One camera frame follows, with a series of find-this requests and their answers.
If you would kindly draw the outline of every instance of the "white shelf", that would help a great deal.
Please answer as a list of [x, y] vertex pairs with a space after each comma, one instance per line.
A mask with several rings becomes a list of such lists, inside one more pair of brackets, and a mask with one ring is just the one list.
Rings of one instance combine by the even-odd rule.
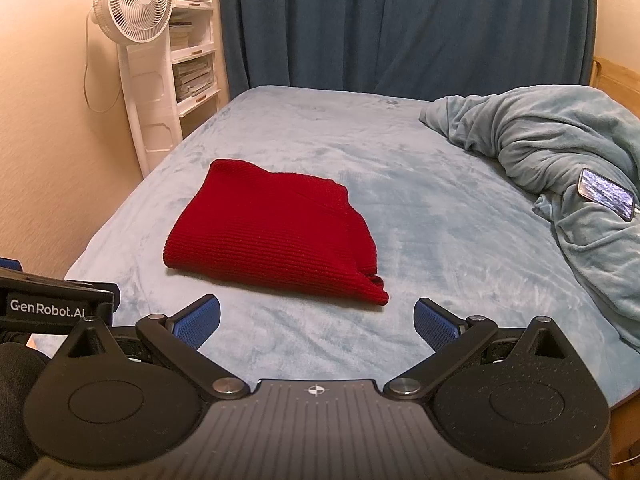
[[187, 97], [184, 101], [180, 101], [178, 103], [178, 117], [182, 118], [190, 112], [193, 112], [197, 107], [206, 103], [218, 92], [220, 92], [220, 88], [212, 86], [207, 88], [204, 92], [200, 92], [192, 97]]
[[215, 52], [215, 50], [216, 49], [213, 47], [213, 43], [211, 42], [203, 43], [198, 46], [190, 46], [189, 48], [181, 48], [180, 50], [172, 50], [171, 64], [175, 65], [176, 63], [182, 63], [183, 61], [206, 56], [207, 54]]
[[210, 2], [194, 2], [192, 0], [174, 0], [172, 3], [173, 9], [188, 9], [188, 10], [213, 10]]

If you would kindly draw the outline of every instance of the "wooden headboard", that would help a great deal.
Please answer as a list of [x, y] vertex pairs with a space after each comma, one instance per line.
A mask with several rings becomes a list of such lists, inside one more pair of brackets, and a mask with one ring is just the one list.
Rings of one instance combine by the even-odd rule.
[[640, 74], [608, 59], [594, 57], [589, 85], [606, 92], [609, 97], [640, 117]]

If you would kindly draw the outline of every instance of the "wall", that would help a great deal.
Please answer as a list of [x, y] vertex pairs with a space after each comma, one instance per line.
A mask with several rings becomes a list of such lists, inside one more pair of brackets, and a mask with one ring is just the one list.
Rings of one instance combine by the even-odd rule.
[[[82, 96], [92, 0], [0, 0], [0, 256], [62, 277], [141, 181], [122, 101]], [[118, 92], [116, 49], [89, 23], [88, 94]]]
[[640, 73], [640, 0], [598, 0], [595, 54]]

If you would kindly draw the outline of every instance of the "blue gripper pad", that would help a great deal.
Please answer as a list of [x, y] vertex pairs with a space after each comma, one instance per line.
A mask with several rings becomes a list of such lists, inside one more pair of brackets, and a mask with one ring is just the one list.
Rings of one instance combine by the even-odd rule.
[[168, 321], [172, 334], [197, 350], [220, 325], [220, 302], [213, 294], [207, 294]]
[[0, 258], [0, 267], [11, 270], [19, 270], [22, 272], [22, 266], [18, 260], [10, 260], [9, 258]]
[[466, 321], [428, 298], [420, 298], [414, 307], [414, 328], [435, 352], [459, 338], [467, 329]]

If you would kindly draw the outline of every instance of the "power cord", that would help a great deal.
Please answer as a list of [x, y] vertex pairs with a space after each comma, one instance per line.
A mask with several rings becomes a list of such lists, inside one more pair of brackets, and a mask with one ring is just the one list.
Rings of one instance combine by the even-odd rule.
[[640, 458], [640, 453], [638, 453], [636, 456], [633, 456], [631, 458], [627, 458], [626, 460], [621, 460], [620, 462], [612, 462], [611, 465], [622, 465], [622, 464], [626, 464], [627, 462], [633, 462], [634, 460], [638, 460]]
[[84, 78], [82, 78], [82, 92], [84, 92], [84, 102], [86, 103], [89, 110], [97, 114], [105, 114], [109, 110], [111, 110], [118, 102], [118, 99], [120, 98], [120, 94], [122, 93], [122, 82], [120, 83], [120, 89], [118, 90], [118, 95], [116, 95], [116, 99], [114, 100], [113, 104], [109, 108], [105, 110], [95, 110], [94, 108], [92, 108], [92, 106], [89, 104], [89, 98], [86, 95], [86, 73], [89, 69], [89, 16], [90, 15], [91, 15], [91, 11], [87, 13], [86, 18], [84, 20]]

